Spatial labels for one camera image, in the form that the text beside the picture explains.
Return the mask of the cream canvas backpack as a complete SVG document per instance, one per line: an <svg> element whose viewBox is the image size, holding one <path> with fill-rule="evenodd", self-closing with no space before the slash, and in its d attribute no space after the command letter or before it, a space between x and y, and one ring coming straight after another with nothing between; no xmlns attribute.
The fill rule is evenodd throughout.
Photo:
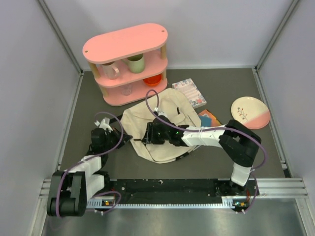
<svg viewBox="0 0 315 236"><path fill-rule="evenodd" d="M168 88L158 96L159 98L153 96L148 99L152 110L156 104L159 104L159 109L165 112L168 119L175 125L201 126L199 116L181 92ZM163 164L176 161L197 148L197 146L176 147L168 141L163 145L142 144L140 139L145 135L147 123L153 119L154 116L144 101L123 112L121 124L124 131L133 137L131 144L138 156L157 164Z"/></svg>

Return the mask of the blue orange book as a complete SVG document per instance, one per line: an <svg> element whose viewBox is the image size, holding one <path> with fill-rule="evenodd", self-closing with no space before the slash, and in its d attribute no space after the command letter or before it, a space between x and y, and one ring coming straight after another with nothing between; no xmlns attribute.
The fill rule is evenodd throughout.
<svg viewBox="0 0 315 236"><path fill-rule="evenodd" d="M211 127L217 127L217 126L221 126L222 123L208 110L203 110L201 111L198 116L207 116L209 118L211 118L212 123L211 123Z"/></svg>

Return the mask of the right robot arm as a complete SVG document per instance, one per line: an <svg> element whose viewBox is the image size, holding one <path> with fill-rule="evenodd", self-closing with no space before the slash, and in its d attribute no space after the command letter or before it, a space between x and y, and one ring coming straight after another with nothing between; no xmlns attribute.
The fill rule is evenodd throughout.
<svg viewBox="0 0 315 236"><path fill-rule="evenodd" d="M237 195L248 188L253 163L261 148L261 139L236 120L217 127L176 126L161 116L147 123L141 142L163 145L166 141L176 147L211 146L222 148L233 161L230 190Z"/></svg>

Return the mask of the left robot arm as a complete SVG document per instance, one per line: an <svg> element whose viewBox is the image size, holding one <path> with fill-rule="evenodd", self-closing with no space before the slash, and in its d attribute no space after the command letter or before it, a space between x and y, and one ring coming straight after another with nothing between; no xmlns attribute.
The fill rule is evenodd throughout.
<svg viewBox="0 0 315 236"><path fill-rule="evenodd" d="M83 159L71 170L56 171L51 178L47 202L49 216L83 216L87 201L97 192L111 191L109 175L101 171L110 150L121 148L132 139L131 135L116 128L95 128L91 144Z"/></svg>

